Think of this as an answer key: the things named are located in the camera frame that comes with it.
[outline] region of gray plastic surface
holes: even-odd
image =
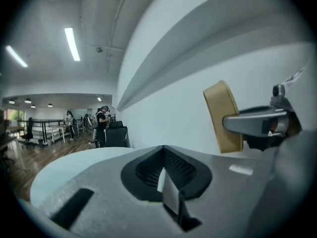
[[[244,236],[248,218],[268,179],[274,148],[266,150],[259,160],[250,160],[173,147],[205,163],[213,175],[210,186],[200,198],[186,201],[191,216],[202,221],[202,225],[187,233],[173,222],[162,203],[139,201],[121,182],[124,165],[154,148],[94,164],[55,191],[40,210],[50,217],[83,187],[95,194],[70,228],[83,237]],[[249,176],[231,171],[231,165],[254,169],[254,173]]]

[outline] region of fluorescent tube light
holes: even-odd
[[[13,50],[11,46],[6,46],[5,48],[9,54],[19,63],[22,67],[26,68],[28,65],[19,57],[19,55]]]
[[[65,28],[65,34],[66,38],[68,41],[69,49],[71,51],[71,54],[73,55],[73,58],[75,61],[80,61],[77,48],[76,48],[76,43],[75,43],[75,38],[74,38],[74,31],[72,28]]]

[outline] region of woman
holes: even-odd
[[[71,111],[67,111],[66,113],[67,117],[66,117],[66,124],[68,125],[68,129],[69,129],[69,133],[70,133],[70,140],[74,140],[74,129],[73,129],[73,114]]]

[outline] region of white label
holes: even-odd
[[[253,169],[248,168],[248,167],[238,166],[238,165],[231,165],[229,167],[229,170],[231,170],[233,172],[241,173],[241,174],[244,174],[247,176],[251,176],[253,174]]]

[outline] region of standing man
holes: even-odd
[[[107,108],[105,106],[101,107],[102,113],[97,114],[97,140],[100,142],[100,147],[104,147],[106,143],[106,135],[104,130],[106,129],[106,116],[105,113],[107,112]]]

